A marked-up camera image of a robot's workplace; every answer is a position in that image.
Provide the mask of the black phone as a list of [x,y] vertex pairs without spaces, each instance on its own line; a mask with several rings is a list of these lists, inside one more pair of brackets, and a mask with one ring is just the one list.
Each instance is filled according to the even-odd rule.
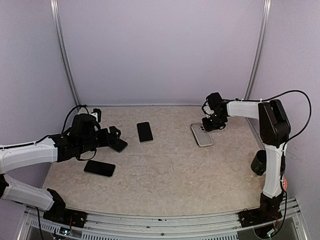
[[121,140],[121,150],[114,150],[114,151],[116,151],[117,153],[121,153],[127,146],[128,146],[128,143],[126,142],[126,141],[124,141],[124,140],[122,140],[122,139],[119,139],[119,140]]
[[84,172],[88,174],[111,178],[114,175],[115,169],[115,164],[95,160],[88,160],[84,167]]
[[149,122],[140,122],[136,124],[139,141],[141,143],[152,142],[154,140]]

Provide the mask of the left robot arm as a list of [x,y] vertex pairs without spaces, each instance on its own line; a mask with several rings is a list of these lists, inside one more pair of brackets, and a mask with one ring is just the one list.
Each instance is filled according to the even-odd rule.
[[61,133],[18,145],[1,145],[0,198],[36,207],[43,210],[47,218],[66,222],[70,211],[55,190],[31,186],[7,173],[42,163],[60,163],[72,158],[79,161],[86,152],[117,144],[121,131],[115,126],[101,128],[101,116],[101,110],[95,108],[92,112],[76,114],[70,127],[63,126]]

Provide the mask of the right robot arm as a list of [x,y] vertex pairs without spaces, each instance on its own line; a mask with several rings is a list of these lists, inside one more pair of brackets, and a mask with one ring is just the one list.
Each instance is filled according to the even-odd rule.
[[255,216],[260,222],[268,221],[279,210],[285,193],[283,178],[287,143],[293,139],[291,125],[279,96],[231,100],[223,99],[218,92],[214,92],[206,97],[201,109],[206,115],[202,118],[202,124],[207,132],[224,129],[229,117],[258,120],[266,156],[266,177]]

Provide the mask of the black cup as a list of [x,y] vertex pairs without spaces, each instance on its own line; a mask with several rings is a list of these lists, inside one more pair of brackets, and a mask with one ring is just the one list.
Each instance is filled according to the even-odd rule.
[[267,170],[267,153],[265,150],[259,150],[251,162],[251,170],[258,176],[265,174]]

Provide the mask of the red white patterned coaster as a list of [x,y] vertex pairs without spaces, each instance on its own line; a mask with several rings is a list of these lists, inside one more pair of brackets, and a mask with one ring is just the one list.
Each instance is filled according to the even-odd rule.
[[286,192],[288,188],[288,182],[285,176],[283,176],[281,179],[281,186],[282,186],[282,189]]

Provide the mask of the aluminium front rail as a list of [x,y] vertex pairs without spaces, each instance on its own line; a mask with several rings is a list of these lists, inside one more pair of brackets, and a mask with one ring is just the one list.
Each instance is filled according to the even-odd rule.
[[236,212],[189,216],[133,216],[89,212],[83,227],[68,227],[37,217],[28,209],[18,240],[308,240],[297,205],[287,210],[285,222],[243,227]]

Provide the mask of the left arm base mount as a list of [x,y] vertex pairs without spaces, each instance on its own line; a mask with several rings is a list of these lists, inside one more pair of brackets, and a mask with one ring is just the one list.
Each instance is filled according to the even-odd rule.
[[66,208],[66,204],[62,199],[54,199],[52,207],[43,213],[43,218],[62,225],[68,225],[69,227],[83,229],[87,215],[84,211]]

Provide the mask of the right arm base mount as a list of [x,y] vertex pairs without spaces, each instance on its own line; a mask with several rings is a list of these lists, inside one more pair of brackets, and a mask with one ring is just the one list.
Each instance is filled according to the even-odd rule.
[[238,218],[242,228],[251,227],[275,221],[282,218],[280,211],[281,202],[262,202],[260,207],[244,209],[238,213]]

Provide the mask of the right aluminium corner post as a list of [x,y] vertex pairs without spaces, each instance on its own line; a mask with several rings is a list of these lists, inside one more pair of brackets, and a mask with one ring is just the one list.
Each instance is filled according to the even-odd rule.
[[249,81],[248,81],[247,88],[244,95],[244,100],[249,100],[254,90],[254,85],[257,79],[257,74],[258,74],[260,62],[263,55],[264,43],[265,43],[265,38],[268,30],[268,23],[269,23],[271,8],[272,8],[272,0],[265,0],[263,3],[263,11],[262,11],[261,24],[260,24],[259,34],[258,34],[257,46],[254,54],[253,65],[249,75]]

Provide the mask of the aluminium corner post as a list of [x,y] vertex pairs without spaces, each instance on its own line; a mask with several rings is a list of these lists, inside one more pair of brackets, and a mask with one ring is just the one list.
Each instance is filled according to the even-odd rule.
[[247,88],[244,95],[244,100],[249,100],[254,90],[254,85],[257,79],[257,74],[258,74],[260,62],[263,55],[264,43],[265,43],[265,38],[268,30],[268,23],[269,23],[271,8],[272,8],[272,0],[265,0],[263,3],[263,11],[262,11],[261,24],[260,24],[259,34],[258,34],[257,46],[254,54],[253,65],[249,75],[249,81],[248,81]]
[[69,87],[69,90],[71,92],[71,97],[75,105],[79,105],[81,103],[78,91],[73,79],[71,67],[70,67],[70,61],[67,54],[67,48],[64,41],[64,34],[63,34],[63,28],[60,18],[60,11],[59,11],[59,3],[57,0],[50,0],[50,8],[53,18],[53,24],[57,36],[57,42],[59,47],[59,52],[64,68],[64,72],[66,75],[67,84]]

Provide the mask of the left aluminium corner post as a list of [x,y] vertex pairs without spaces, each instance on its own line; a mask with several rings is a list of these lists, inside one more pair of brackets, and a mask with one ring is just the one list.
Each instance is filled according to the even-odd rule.
[[67,54],[67,48],[64,41],[64,34],[63,34],[63,28],[60,18],[60,11],[59,11],[59,3],[57,0],[50,0],[50,8],[53,18],[53,24],[57,36],[57,42],[59,47],[59,52],[64,68],[64,72],[66,75],[67,84],[69,87],[69,90],[71,92],[71,97],[75,105],[79,105],[81,103],[78,91],[73,79],[71,67],[70,67],[70,61]]

